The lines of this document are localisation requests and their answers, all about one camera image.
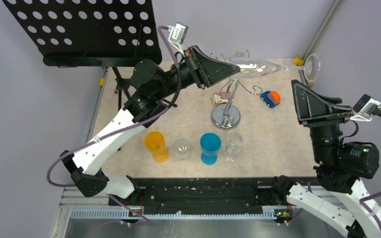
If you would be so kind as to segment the clear wine glass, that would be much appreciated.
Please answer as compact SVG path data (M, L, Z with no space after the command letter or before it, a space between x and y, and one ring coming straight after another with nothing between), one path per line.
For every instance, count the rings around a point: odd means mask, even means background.
M238 58L248 58L250 56L250 52L246 48L238 48L235 50L234 56Z
M243 137L237 133L233 132L228 135L226 141L226 161L234 161L234 158L241 151L243 146Z
M305 80L314 82L317 80L321 68L320 59L316 54L309 55L302 66L282 66L266 59L248 57L229 58L226 62L240 68L240 72L231 76L238 80L264 77L281 71L302 71Z
M188 160L190 159L191 157L191 153L192 153L192 148L191 148L191 144L188 140L186 139L178 139L175 143L174 143L174 152L175 152L175 156L178 160Z

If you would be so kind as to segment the blue wine glass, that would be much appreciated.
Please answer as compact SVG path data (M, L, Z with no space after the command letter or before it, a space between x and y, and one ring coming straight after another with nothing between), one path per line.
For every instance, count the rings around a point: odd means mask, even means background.
M221 139L217 134L205 133L200 138L201 161L206 165L215 164L221 145Z

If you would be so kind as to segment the orange wine glass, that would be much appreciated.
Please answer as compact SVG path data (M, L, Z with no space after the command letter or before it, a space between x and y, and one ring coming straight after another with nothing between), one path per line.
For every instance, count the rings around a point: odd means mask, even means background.
M144 138L144 146L152 154L155 162L162 163L169 158L164 135L159 131L152 131Z

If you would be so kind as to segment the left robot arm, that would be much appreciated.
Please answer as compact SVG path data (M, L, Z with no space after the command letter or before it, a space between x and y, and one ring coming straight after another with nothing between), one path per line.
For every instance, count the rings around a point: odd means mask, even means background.
M135 204L139 191L131 179L103 171L103 164L167 111L164 98L193 84L200 89L211 87L241 70L235 64L207 56L197 46L185 49L182 56L182 61L168 71L152 60L140 60L130 78L135 89L131 98L87 144L61 155L74 186L84 197L111 194L127 205Z

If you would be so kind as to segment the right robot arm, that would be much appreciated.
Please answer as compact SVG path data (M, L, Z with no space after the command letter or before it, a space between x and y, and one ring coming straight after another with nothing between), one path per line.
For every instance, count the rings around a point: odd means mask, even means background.
M286 176L275 177L271 198L277 204L292 204L315 215L347 238L381 238L381 207L370 195L363 179L371 179L379 168L380 153L371 142L345 143L340 125L381 118L381 104L363 95L354 106L340 98L320 95L298 80L291 82L299 124L309 128L314 170L319 185L335 196L335 206Z

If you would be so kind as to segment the clear wine glass front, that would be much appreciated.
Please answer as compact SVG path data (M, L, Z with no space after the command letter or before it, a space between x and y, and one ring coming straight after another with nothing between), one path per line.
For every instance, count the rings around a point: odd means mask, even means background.
M192 153L192 148L191 148L191 144L188 140L186 139L178 139L175 143L174 143L174 152L175 152L175 156L178 160L188 160L190 159L191 157L191 153Z

